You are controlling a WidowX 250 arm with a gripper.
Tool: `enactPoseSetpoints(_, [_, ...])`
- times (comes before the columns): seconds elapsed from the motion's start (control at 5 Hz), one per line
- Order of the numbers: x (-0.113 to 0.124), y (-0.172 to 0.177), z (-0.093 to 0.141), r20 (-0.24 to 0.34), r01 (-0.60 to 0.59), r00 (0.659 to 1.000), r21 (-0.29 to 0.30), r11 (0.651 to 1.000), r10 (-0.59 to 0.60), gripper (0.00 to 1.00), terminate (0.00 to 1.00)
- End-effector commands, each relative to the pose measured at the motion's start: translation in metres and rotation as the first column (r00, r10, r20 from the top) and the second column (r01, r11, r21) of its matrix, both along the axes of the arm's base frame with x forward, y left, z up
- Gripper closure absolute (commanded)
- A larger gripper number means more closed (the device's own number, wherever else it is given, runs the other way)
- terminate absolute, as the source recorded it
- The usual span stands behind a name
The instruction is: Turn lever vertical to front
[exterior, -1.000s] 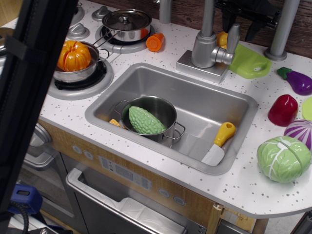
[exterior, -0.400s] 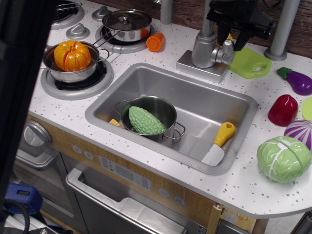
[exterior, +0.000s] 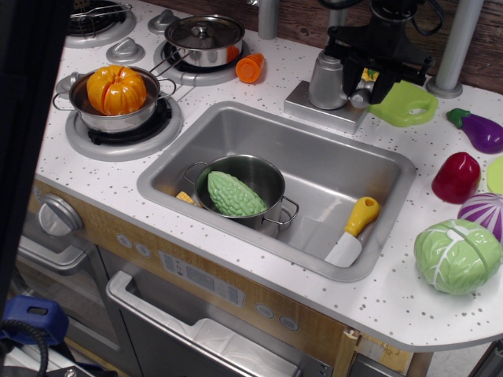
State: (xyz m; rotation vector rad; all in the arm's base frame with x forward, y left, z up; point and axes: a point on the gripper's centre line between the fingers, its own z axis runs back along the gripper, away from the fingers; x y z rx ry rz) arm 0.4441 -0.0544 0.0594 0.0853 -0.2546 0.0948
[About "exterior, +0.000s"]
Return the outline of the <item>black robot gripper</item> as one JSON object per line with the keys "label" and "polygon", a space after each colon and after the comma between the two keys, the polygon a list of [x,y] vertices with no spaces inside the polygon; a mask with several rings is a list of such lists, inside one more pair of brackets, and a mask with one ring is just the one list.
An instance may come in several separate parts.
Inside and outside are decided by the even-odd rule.
{"label": "black robot gripper", "polygon": [[422,83],[434,65],[432,55],[411,42],[404,27],[330,27],[325,52],[343,65],[343,92],[350,98],[365,68],[376,71],[370,104],[380,104],[396,82]]}

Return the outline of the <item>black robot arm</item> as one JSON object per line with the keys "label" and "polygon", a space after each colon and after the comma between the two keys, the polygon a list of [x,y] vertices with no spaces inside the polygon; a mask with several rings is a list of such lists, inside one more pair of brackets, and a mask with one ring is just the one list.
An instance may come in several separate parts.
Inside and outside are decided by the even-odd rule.
{"label": "black robot arm", "polygon": [[325,53],[343,65],[342,90],[353,100],[362,90],[365,69],[378,73],[373,88],[362,96],[368,104],[379,104],[393,85],[406,81],[425,84],[435,59],[411,42],[408,22],[415,24],[420,1],[371,1],[370,21],[363,26],[331,26]]}

